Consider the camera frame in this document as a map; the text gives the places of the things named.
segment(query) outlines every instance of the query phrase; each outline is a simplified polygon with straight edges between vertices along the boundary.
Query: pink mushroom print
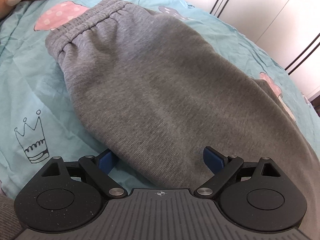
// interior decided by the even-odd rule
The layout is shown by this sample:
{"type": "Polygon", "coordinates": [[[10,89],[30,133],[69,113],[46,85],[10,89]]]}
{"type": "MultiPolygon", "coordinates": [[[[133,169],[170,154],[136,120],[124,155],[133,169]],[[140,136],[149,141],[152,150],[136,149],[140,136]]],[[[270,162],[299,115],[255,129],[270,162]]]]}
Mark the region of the pink mushroom print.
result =
{"type": "Polygon", "coordinates": [[[304,95],[304,93],[301,93],[302,94],[302,97],[305,101],[305,103],[310,107],[310,108],[313,108],[312,104],[309,102],[308,98],[304,95]]]}
{"type": "Polygon", "coordinates": [[[283,105],[284,109],[288,112],[288,114],[290,115],[290,117],[296,121],[296,118],[294,117],[292,111],[290,110],[290,108],[284,103],[284,101],[282,100],[282,91],[281,88],[279,86],[277,86],[275,84],[275,82],[273,81],[272,78],[270,78],[266,73],[261,72],[260,73],[260,79],[263,79],[265,81],[267,81],[268,85],[271,87],[271,89],[273,90],[273,92],[276,94],[277,98],[280,100],[281,104],[283,105]]]}
{"type": "Polygon", "coordinates": [[[88,9],[89,8],[79,4],[75,4],[72,1],[66,1],[57,4],[40,16],[40,18],[36,22],[34,30],[53,30],[70,20],[77,18],[88,9]]]}

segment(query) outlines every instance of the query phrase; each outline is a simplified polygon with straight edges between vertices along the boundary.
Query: blue bedding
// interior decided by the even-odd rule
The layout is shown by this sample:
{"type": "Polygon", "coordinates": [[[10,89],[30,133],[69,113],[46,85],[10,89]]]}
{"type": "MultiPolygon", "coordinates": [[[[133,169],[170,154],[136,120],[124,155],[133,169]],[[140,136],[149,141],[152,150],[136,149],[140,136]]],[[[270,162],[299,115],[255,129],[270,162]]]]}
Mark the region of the blue bedding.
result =
{"type": "MultiPolygon", "coordinates": [[[[63,73],[44,46],[50,29],[100,1],[22,2],[0,22],[0,181],[9,197],[14,198],[53,156],[76,161],[106,149],[77,119],[63,73]]],[[[235,28],[183,0],[127,1],[177,17],[247,75],[266,80],[320,156],[320,118],[287,73],[263,50],[235,28]]],[[[153,187],[121,161],[110,176],[128,191],[153,187]]]]}

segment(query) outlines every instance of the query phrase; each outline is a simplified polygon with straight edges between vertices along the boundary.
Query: metal pivot screw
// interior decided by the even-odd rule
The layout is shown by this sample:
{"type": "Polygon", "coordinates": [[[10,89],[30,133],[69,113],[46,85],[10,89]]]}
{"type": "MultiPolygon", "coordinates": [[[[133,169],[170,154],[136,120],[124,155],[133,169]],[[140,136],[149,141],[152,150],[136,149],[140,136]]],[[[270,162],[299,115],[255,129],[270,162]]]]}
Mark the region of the metal pivot screw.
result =
{"type": "Polygon", "coordinates": [[[109,190],[109,194],[113,196],[121,196],[122,194],[124,194],[124,190],[122,188],[115,187],[109,190]]]}
{"type": "Polygon", "coordinates": [[[199,195],[202,195],[202,196],[209,196],[212,194],[212,189],[208,188],[208,187],[201,187],[197,190],[198,194],[199,195]]]}

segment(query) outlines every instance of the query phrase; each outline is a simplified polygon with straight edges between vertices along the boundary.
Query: crown drawing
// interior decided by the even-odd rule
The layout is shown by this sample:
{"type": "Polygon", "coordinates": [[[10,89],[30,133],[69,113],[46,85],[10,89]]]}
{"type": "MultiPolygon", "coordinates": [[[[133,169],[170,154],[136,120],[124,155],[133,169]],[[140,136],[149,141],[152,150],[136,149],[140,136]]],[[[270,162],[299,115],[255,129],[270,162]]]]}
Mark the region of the crown drawing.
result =
{"type": "Polygon", "coordinates": [[[23,119],[23,122],[23,133],[18,132],[18,128],[15,128],[14,131],[28,160],[31,163],[39,163],[49,158],[49,151],[45,141],[40,116],[38,116],[34,128],[26,123],[26,117],[23,119]]]}

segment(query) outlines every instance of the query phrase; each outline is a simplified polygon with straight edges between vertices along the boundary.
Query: gray sweatpants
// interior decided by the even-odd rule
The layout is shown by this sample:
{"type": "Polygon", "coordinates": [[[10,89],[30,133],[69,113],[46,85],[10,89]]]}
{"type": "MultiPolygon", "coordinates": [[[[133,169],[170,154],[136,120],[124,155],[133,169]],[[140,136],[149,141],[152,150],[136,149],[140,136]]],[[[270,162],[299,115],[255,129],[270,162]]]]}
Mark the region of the gray sweatpants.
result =
{"type": "Polygon", "coordinates": [[[0,240],[11,240],[22,230],[14,214],[13,200],[0,194],[0,240]]]}
{"type": "Polygon", "coordinates": [[[214,52],[180,20],[103,0],[53,30],[82,124],[159,187],[195,189],[212,173],[205,146],[245,161],[269,156],[305,195],[300,229],[320,239],[320,164],[265,81],[214,52]]]}

